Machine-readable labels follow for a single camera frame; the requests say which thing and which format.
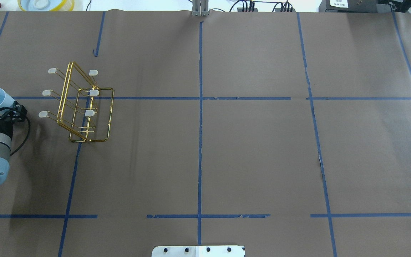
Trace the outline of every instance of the white metal plate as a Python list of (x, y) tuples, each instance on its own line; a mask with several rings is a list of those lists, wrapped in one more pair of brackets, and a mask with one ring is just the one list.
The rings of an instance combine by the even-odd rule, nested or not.
[(245, 257), (245, 246), (155, 247), (152, 257)]

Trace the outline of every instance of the table surface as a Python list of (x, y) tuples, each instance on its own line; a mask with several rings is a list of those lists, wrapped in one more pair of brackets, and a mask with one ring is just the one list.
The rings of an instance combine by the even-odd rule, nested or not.
[[(70, 61), (107, 142), (37, 117)], [(0, 87), (32, 121), (0, 256), (411, 256), (411, 14), (0, 12)]]

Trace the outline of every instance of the white peg cap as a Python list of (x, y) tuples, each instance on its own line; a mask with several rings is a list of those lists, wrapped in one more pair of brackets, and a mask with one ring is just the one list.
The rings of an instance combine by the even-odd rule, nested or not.
[(49, 111), (39, 112), (39, 118), (46, 118), (49, 116)]
[(96, 89), (92, 89), (90, 90), (90, 96), (98, 96), (99, 95), (99, 90)]
[(85, 117), (93, 117), (94, 115), (95, 115), (95, 111), (85, 110)]
[(42, 96), (50, 96), (50, 94), (52, 94), (51, 89), (46, 89), (46, 90), (42, 91)]
[(98, 70), (90, 70), (88, 72), (88, 76), (96, 76), (96, 75), (98, 75)]

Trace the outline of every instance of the metal rack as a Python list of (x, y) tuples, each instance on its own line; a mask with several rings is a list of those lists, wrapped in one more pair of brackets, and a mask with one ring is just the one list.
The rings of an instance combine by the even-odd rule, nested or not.
[[(90, 70), (86, 74), (75, 62), (70, 62), (66, 73), (57, 68), (49, 69), (49, 74), (56, 74), (64, 80), (61, 94), (54, 90), (47, 89), (42, 92), (43, 96), (50, 96), (59, 101), (57, 114), (50, 111), (42, 111), (39, 117), (47, 117), (57, 122), (58, 125), (70, 132), (71, 142), (104, 142), (107, 141), (111, 130), (112, 106), (114, 101), (114, 90), (110, 87), (98, 87), (94, 76), (98, 75), (97, 70)], [(98, 99), (102, 91), (110, 91), (109, 120), (107, 123), (107, 136), (96, 139), (98, 122), (94, 119), (101, 112), (98, 107)]]

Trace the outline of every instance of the yellow container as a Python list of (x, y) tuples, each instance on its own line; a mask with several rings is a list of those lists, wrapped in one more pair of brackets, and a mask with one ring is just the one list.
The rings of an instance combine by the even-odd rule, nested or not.
[(18, 0), (23, 11), (72, 11), (74, 0)]

